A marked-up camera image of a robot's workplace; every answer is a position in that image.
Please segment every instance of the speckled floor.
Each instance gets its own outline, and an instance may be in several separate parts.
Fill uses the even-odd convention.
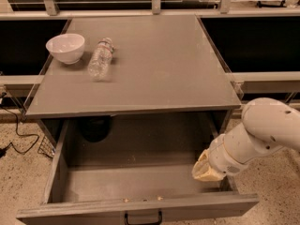
[[[14,141],[25,149],[34,138],[20,139],[15,135],[15,124],[5,112],[0,113],[0,147]],[[237,120],[232,120],[230,129]],[[20,125],[20,132],[42,133],[34,122]],[[26,155],[12,148],[0,158],[0,224],[22,224],[15,219],[18,209],[40,204],[49,175],[51,161],[38,154],[38,144]],[[250,168],[235,177],[240,193],[258,193],[260,202],[242,217],[229,217],[164,222],[164,225],[242,224],[276,225],[300,224],[300,155],[283,149],[271,157],[257,159]]]

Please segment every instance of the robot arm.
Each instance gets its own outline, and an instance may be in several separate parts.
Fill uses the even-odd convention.
[[[254,99],[243,109],[241,123],[202,152],[192,175],[200,181],[219,181],[283,147],[300,151],[299,128],[299,111],[271,98]]]

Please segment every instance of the black cable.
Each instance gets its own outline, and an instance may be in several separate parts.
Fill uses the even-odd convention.
[[[31,146],[28,149],[26,149],[25,151],[19,151],[15,147],[15,145],[12,142],[10,142],[5,148],[0,149],[0,157],[2,157],[6,153],[6,151],[9,149],[9,147],[12,147],[18,154],[25,155],[27,152],[29,152],[37,144],[38,139],[39,139],[39,135],[35,134],[35,133],[32,133],[32,134],[20,134],[19,131],[18,131],[19,130],[19,118],[18,118],[18,115],[15,112],[12,112],[12,111],[4,108],[2,105],[0,105],[0,108],[3,109],[3,110],[5,110],[5,111],[7,111],[8,113],[13,114],[15,116],[15,118],[16,118],[16,129],[15,129],[15,132],[16,132],[16,134],[19,137],[22,137],[22,138],[33,137],[33,136],[37,137],[36,140],[31,144]]]

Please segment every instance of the tabletop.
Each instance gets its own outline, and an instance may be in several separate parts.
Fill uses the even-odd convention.
[[[215,111],[240,101],[192,15],[75,18],[67,33],[85,37],[82,59],[53,59],[26,113],[32,118],[119,113]],[[115,53],[104,81],[87,65],[102,38]]]

